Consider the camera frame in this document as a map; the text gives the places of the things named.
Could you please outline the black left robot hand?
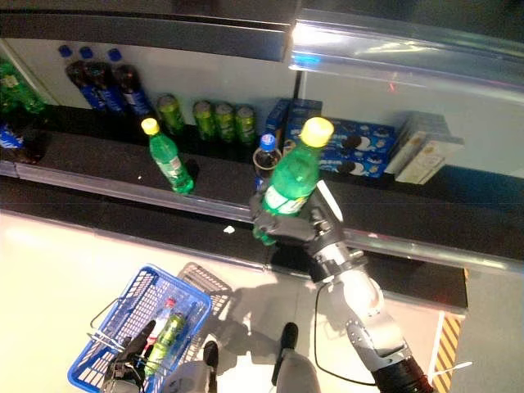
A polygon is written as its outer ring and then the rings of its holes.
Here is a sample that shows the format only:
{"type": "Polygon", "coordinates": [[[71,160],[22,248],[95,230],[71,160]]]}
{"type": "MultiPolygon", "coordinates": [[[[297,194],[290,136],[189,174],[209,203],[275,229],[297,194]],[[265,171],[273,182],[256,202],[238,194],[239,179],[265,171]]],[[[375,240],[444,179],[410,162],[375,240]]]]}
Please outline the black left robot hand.
{"type": "Polygon", "coordinates": [[[135,337],[124,339],[124,350],[108,364],[100,392],[143,392],[147,361],[142,352],[155,326],[151,320],[135,337]]]}

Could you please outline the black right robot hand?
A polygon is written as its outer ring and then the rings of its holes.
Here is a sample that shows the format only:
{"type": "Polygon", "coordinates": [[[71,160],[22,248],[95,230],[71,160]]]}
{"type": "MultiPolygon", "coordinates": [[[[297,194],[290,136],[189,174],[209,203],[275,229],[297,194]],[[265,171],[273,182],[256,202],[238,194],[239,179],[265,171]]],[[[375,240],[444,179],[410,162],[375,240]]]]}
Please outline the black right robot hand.
{"type": "Polygon", "coordinates": [[[297,216],[269,213],[263,206],[263,193],[249,200],[253,234],[265,244],[281,242],[303,246],[310,255],[346,240],[341,210],[331,192],[315,188],[297,216]]]}

